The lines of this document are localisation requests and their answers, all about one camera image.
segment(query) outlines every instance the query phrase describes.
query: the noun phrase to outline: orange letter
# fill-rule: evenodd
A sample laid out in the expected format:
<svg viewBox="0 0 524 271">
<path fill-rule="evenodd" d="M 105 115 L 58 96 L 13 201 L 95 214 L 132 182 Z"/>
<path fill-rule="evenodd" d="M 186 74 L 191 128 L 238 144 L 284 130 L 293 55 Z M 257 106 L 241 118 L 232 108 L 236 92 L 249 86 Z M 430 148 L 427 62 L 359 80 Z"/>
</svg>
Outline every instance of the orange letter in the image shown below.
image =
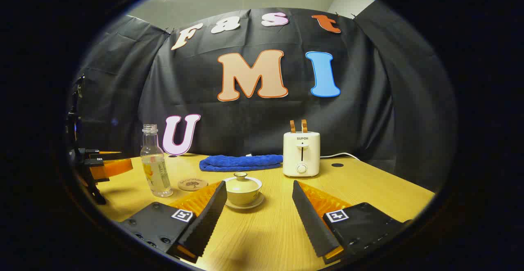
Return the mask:
<svg viewBox="0 0 524 271">
<path fill-rule="evenodd" d="M 259 55 L 253 67 L 249 67 L 242 55 L 238 53 L 224 54 L 218 61 L 223 65 L 222 92 L 217 96 L 220 101 L 233 101 L 240 97 L 235 90 L 235 80 L 246 97 L 255 92 L 258 79 L 262 78 L 262 87 L 258 96 L 262 98 L 280 98 L 288 95 L 288 89 L 282 82 L 280 73 L 280 58 L 284 52 L 280 50 L 265 50 Z"/>
<path fill-rule="evenodd" d="M 192 27 L 187 28 L 185 30 L 181 30 L 180 31 L 180 36 L 178 37 L 178 40 L 176 40 L 176 43 L 171 48 L 171 50 L 178 49 L 178 48 L 184 46 L 187 43 L 187 41 L 185 41 L 185 39 L 186 38 L 188 38 L 188 39 L 192 38 L 193 35 L 195 34 L 195 32 L 198 29 L 201 29 L 202 26 L 204 26 L 204 23 L 199 23 L 199 24 L 193 25 Z"/>
<path fill-rule="evenodd" d="M 333 19 L 329 19 L 326 15 L 313 15 L 311 16 L 318 20 L 320 27 L 327 30 L 328 32 L 334 32 L 335 34 L 340 34 L 341 30 L 334 28 L 331 23 L 336 23 Z"/>
</svg>

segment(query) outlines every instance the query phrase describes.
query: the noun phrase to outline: letter m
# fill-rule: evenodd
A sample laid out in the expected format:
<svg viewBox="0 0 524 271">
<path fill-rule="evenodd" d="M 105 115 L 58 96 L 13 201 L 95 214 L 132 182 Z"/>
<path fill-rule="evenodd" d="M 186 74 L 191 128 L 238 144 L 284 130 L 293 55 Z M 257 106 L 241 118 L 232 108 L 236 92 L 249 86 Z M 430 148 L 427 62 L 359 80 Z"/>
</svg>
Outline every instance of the letter m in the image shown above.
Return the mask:
<svg viewBox="0 0 524 271">
<path fill-rule="evenodd" d="M 222 92 L 217 96 L 220 101 L 233 101 L 240 97 L 240 92 L 235 90 L 235 80 L 250 98 L 255 92 L 258 79 L 262 79 L 262 87 L 258 96 L 262 98 L 280 98 L 288 95 L 288 89 L 282 82 L 280 73 L 280 59 L 284 52 L 280 50 L 265 50 L 259 55 L 253 67 L 249 67 L 242 55 L 229 53 L 221 55 L 218 61 L 223 66 Z"/>
</svg>

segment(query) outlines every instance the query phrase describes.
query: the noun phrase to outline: bottle label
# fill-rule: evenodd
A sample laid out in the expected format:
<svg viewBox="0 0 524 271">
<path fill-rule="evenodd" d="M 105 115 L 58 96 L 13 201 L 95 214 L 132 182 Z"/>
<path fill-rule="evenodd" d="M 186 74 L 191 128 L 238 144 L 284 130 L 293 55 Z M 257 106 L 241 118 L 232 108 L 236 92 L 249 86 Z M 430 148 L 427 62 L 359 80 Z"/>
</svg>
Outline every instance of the bottle label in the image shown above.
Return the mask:
<svg viewBox="0 0 524 271">
<path fill-rule="evenodd" d="M 169 176 L 165 169 L 165 161 L 142 163 L 149 187 L 153 191 L 165 191 L 171 186 Z"/>
</svg>

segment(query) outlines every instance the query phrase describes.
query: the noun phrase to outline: coaster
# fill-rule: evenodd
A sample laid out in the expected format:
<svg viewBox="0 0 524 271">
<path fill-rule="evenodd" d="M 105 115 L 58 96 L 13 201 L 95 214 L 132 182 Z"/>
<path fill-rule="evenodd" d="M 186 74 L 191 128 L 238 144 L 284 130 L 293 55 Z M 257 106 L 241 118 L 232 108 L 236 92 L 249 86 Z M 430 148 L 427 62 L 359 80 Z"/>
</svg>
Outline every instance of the coaster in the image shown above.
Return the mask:
<svg viewBox="0 0 524 271">
<path fill-rule="evenodd" d="M 262 194 L 262 192 L 258 192 L 258 196 L 257 198 L 244 205 L 244 206 L 238 206 L 236 204 L 232 204 L 229 199 L 226 201 L 226 206 L 229 206 L 230 208 L 233 208 L 233 209 L 238 209 L 238 210 L 245 210 L 245 209 L 251 209 L 251 208 L 254 208 L 255 206 L 259 206 L 262 202 L 264 201 L 264 195 Z"/>
<path fill-rule="evenodd" d="M 178 182 L 178 188 L 185 191 L 197 191 L 202 187 L 206 187 L 208 182 L 198 178 L 183 179 Z"/>
</svg>

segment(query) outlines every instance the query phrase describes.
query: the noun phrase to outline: foam letter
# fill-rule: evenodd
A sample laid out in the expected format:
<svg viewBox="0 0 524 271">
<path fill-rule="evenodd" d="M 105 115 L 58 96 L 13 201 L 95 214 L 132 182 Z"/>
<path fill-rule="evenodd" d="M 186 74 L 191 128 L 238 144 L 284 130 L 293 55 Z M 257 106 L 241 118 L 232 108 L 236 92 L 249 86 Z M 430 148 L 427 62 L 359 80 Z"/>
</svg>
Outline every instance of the foam letter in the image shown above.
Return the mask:
<svg viewBox="0 0 524 271">
<path fill-rule="evenodd" d="M 190 28 L 187 28 L 185 30 L 182 30 L 180 31 L 180 36 L 178 36 L 178 40 L 176 40 L 176 43 L 174 44 L 174 46 L 171 48 L 171 50 L 175 50 L 175 49 L 178 49 L 182 46 L 184 46 L 187 41 L 187 39 L 190 39 L 193 37 L 193 35 L 195 34 L 195 32 L 198 30 L 198 29 L 201 29 L 202 26 L 204 26 L 204 23 L 199 23 L 197 25 L 193 25 L 192 27 Z"/>
<path fill-rule="evenodd" d="M 187 127 L 185 128 L 184 139 L 180 145 L 174 143 L 174 131 L 176 130 L 176 124 L 181 120 L 180 116 L 174 115 L 165 119 L 164 137 L 162 140 L 162 145 L 164 151 L 170 155 L 183 155 L 191 147 L 193 142 L 193 134 L 195 132 L 195 125 L 200 120 L 199 114 L 190 114 L 185 117 L 185 122 Z"/>
<path fill-rule="evenodd" d="M 218 61 L 223 65 L 222 92 L 217 96 L 220 101 L 233 101 L 240 97 L 235 90 L 235 80 L 246 97 L 255 92 L 258 79 L 262 79 L 262 87 L 258 96 L 262 98 L 280 98 L 288 95 L 288 89 L 282 82 L 280 73 L 280 59 L 284 52 L 280 50 L 265 50 L 259 55 L 253 67 L 249 67 L 244 58 L 238 53 L 229 53 L 219 56 Z"/>
<path fill-rule="evenodd" d="M 326 52 L 311 51 L 305 54 L 313 64 L 315 73 L 315 86 L 311 88 L 311 94 L 317 97 L 335 97 L 340 95 L 340 89 L 335 86 L 331 60 L 333 55 Z"/>
<path fill-rule="evenodd" d="M 286 25 L 289 19 L 282 12 L 268 13 L 262 15 L 262 25 L 265 27 L 275 27 L 277 25 Z"/>
<path fill-rule="evenodd" d="M 240 21 L 240 17 L 238 16 L 227 17 L 222 20 L 219 20 L 217 22 L 217 26 L 211 29 L 211 33 L 217 34 L 225 30 L 234 30 L 240 26 L 240 23 L 238 23 L 238 21 Z"/>
<path fill-rule="evenodd" d="M 335 34 L 340 34 L 341 30 L 333 27 L 331 23 L 336 23 L 333 19 L 329 19 L 326 15 L 313 15 L 311 16 L 318 20 L 320 27 L 327 30 L 328 32 L 334 32 Z"/>
</svg>

